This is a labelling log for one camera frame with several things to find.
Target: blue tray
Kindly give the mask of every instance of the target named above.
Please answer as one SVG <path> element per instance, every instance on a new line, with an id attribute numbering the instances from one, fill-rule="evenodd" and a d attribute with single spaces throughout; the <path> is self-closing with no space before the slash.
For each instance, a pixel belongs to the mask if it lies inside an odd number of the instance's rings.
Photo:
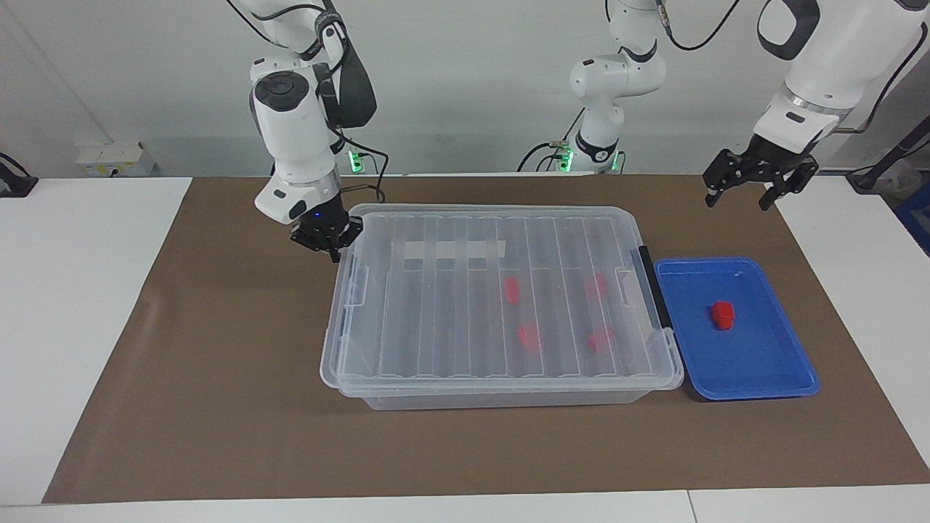
<path id="1" fill-rule="evenodd" d="M 762 267 L 747 258 L 656 263 L 684 366 L 704 397 L 757 399 L 810 396 L 820 381 Z M 736 321 L 719 330 L 717 301 L 733 303 Z"/>

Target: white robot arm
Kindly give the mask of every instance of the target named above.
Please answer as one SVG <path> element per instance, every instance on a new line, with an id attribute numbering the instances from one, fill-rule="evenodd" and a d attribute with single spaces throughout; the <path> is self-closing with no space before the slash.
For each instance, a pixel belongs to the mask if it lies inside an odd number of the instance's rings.
<path id="1" fill-rule="evenodd" d="M 291 239 L 304 247 L 339 250 L 362 232 L 362 222 L 342 206 L 331 144 L 341 127 L 360 127 L 377 109 L 374 91 L 329 0 L 292 5 L 288 0 L 243 0 L 243 14 L 260 23 L 282 48 L 255 60 L 250 105 L 259 133 L 274 158 L 274 172 L 256 207 L 281 223 L 299 221 Z"/>
<path id="2" fill-rule="evenodd" d="M 572 93 L 585 104 L 581 129 L 571 139 L 572 170 L 607 170 L 624 119 L 618 99 L 651 93 L 665 81 L 655 0 L 611 0 L 608 9 L 620 51 L 580 61 L 570 76 Z"/>
<path id="3" fill-rule="evenodd" d="M 704 172 L 707 205 L 746 181 L 772 182 L 759 201 L 762 209 L 784 194 L 800 193 L 818 169 L 810 154 L 814 146 L 843 122 L 922 28 L 925 34 L 928 2 L 767 0 L 759 41 L 791 67 L 746 151 L 724 149 Z"/>

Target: white table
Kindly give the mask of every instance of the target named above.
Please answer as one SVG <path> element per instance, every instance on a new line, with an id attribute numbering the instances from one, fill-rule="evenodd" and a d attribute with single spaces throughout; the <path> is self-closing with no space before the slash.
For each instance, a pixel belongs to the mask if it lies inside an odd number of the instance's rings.
<path id="1" fill-rule="evenodd" d="M 930 487 L 28 506 L 41 501 L 189 179 L 44 180 L 0 200 L 0 521 L 926 521 Z M 930 259 L 842 178 L 778 208 L 925 461 Z"/>

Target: translucent lid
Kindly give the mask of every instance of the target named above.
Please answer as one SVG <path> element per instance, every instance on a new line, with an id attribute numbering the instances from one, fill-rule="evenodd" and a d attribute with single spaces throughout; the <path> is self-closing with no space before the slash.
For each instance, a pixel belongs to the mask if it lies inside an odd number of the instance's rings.
<path id="1" fill-rule="evenodd" d="M 352 209 L 321 375 L 347 396 L 656 390 L 681 361 L 618 208 Z"/>

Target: brown mat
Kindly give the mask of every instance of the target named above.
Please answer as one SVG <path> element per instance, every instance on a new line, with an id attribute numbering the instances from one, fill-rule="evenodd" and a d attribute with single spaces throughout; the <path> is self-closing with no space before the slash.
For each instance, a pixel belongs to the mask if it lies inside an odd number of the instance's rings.
<path id="1" fill-rule="evenodd" d="M 816 396 L 710 403 L 686 383 L 629 406 L 375 412 L 320 381 L 336 267 L 252 207 L 263 183 L 194 180 L 45 503 L 930 482 L 758 188 L 708 210 L 699 177 L 386 182 L 394 202 L 618 206 L 656 259 L 749 256 Z"/>

